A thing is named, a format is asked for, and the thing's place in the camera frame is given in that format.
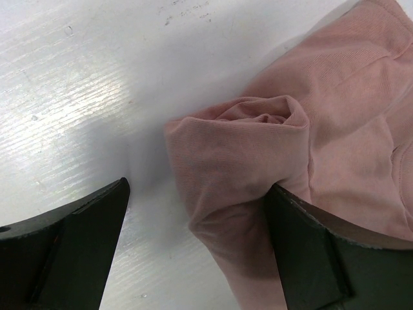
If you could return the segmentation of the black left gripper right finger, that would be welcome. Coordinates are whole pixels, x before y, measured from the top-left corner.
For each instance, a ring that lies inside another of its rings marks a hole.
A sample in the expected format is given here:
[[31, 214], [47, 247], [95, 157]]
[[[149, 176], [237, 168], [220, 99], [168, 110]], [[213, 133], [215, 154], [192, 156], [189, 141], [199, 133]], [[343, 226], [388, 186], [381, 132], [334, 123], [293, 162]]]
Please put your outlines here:
[[288, 309], [412, 309], [412, 242], [273, 185], [265, 215]]

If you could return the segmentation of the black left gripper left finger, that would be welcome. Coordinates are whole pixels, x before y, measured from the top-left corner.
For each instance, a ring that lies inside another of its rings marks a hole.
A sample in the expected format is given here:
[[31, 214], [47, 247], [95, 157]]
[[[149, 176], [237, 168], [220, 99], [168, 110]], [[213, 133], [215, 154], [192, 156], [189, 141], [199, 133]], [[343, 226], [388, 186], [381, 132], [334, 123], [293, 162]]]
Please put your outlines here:
[[121, 178], [1, 227], [1, 309], [99, 309], [128, 206]]

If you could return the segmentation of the pink printed t-shirt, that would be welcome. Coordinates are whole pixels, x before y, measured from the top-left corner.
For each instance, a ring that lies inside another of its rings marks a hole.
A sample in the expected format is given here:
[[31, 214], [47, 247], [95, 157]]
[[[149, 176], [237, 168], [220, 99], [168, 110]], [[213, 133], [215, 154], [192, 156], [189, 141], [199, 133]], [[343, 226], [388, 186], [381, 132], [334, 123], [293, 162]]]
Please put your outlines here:
[[240, 308], [284, 309], [262, 212], [273, 184], [412, 239], [412, 20], [397, 1], [360, 1], [165, 139], [190, 230]]

